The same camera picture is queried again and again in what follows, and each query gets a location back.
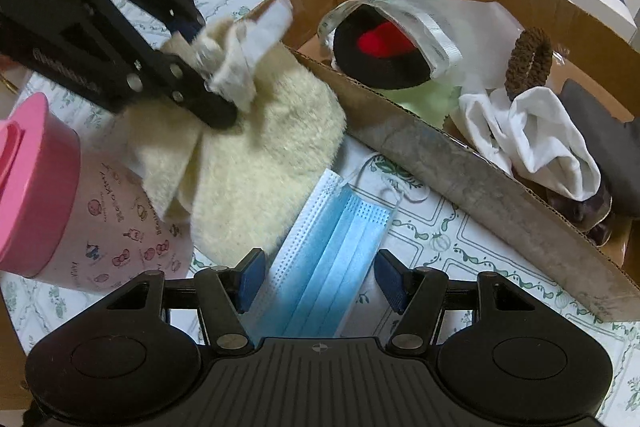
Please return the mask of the white cloth bag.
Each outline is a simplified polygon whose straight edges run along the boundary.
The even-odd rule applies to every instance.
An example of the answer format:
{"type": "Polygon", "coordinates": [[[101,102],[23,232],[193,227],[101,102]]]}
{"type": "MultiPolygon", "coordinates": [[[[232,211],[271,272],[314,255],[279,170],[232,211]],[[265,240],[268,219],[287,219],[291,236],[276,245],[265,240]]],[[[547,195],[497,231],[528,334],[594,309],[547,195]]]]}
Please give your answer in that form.
{"type": "Polygon", "coordinates": [[[356,9],[375,9],[418,48],[442,84],[476,92],[501,88],[523,26],[498,2],[347,0],[322,17],[317,35],[332,49],[337,27],[356,9]]]}

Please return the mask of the cream fluffy towel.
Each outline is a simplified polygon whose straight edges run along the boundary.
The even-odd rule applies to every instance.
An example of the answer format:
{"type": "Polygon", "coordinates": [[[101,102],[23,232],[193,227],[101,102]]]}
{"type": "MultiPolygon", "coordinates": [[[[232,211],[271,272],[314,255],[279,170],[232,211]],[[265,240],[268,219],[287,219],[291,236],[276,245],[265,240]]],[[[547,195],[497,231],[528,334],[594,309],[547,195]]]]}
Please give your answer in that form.
{"type": "Polygon", "coordinates": [[[281,39],[293,8],[274,0],[254,20],[212,20],[193,41],[160,50],[196,72],[206,94],[238,110],[228,129],[206,126],[171,98],[132,104],[128,142],[158,217],[184,223],[216,265],[251,249],[275,253],[329,169],[346,117],[337,96],[281,39]]]}

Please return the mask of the pink lidded tumbler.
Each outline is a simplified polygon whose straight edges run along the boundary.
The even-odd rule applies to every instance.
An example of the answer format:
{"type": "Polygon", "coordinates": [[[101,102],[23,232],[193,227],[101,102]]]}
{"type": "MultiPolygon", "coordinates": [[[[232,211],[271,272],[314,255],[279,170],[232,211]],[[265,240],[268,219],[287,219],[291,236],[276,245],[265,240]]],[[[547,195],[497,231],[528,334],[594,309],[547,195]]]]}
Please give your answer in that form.
{"type": "Polygon", "coordinates": [[[186,227],[160,220],[119,160],[83,150],[44,94],[2,121],[2,271],[109,293],[148,270],[182,279],[192,256],[186,227]]]}

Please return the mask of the open brown cardboard tray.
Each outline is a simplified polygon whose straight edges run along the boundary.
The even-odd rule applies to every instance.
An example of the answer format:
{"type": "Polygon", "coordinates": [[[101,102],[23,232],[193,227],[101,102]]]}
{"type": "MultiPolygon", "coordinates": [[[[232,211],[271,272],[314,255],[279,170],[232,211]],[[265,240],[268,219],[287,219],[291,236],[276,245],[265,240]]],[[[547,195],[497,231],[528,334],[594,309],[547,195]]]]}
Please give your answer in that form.
{"type": "Polygon", "coordinates": [[[500,237],[599,319],[639,316],[639,275],[548,206],[634,165],[639,55],[567,0],[290,0],[284,43],[349,133],[500,237]]]}

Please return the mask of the blue surgical face mask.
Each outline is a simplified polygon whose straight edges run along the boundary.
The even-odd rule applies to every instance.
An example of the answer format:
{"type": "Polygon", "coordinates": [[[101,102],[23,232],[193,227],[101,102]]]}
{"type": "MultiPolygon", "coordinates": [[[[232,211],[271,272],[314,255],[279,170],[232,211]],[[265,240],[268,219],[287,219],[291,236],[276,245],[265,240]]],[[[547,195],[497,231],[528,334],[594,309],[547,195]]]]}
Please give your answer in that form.
{"type": "Polygon", "coordinates": [[[245,329],[250,339],[332,338],[366,279],[378,248],[402,202],[423,202],[430,189],[415,179],[378,175],[390,207],[361,198],[343,178],[322,173],[314,191],[273,258],[245,329]]]}

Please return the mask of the dark grey drawstring pouch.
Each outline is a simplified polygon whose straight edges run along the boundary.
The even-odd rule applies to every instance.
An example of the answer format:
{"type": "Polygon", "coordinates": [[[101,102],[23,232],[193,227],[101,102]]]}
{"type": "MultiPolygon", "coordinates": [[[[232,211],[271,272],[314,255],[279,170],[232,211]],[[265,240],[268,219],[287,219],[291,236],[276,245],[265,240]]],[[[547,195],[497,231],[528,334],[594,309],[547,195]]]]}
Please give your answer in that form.
{"type": "Polygon", "coordinates": [[[565,81],[560,99],[612,184],[620,191],[638,191],[639,119],[618,120],[573,79],[565,81]]]}

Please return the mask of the black red round plush pad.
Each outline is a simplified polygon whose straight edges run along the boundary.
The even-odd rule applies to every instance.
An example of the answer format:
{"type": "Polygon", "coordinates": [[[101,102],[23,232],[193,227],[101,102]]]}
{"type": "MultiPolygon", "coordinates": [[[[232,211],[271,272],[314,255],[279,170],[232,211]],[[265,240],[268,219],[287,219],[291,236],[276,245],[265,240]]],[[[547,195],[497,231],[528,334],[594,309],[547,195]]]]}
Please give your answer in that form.
{"type": "Polygon", "coordinates": [[[421,51],[391,20],[360,5],[335,29],[335,65],[372,89],[401,90],[431,79],[421,51]]]}

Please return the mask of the brown hair scrunchie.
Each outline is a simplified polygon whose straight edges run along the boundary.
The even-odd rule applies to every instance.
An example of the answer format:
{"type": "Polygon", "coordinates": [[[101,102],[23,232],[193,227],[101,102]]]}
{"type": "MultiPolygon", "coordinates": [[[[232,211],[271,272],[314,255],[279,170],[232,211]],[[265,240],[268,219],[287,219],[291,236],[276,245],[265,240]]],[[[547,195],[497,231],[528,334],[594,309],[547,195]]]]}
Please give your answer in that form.
{"type": "Polygon", "coordinates": [[[506,68],[506,95],[513,102],[521,93],[544,87],[551,72],[551,39],[539,27],[525,29],[516,39],[506,68]]]}

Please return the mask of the white folded sock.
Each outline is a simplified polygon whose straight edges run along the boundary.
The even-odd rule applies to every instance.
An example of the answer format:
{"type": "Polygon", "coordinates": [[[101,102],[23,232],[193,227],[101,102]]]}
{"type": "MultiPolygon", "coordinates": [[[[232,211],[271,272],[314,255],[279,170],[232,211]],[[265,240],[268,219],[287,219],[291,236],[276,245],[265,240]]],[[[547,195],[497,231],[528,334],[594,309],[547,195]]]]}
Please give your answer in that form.
{"type": "Polygon", "coordinates": [[[480,156],[509,176],[518,174],[577,202],[599,191],[600,169],[547,87],[529,89],[513,102],[503,88],[465,92],[451,119],[480,156]]]}

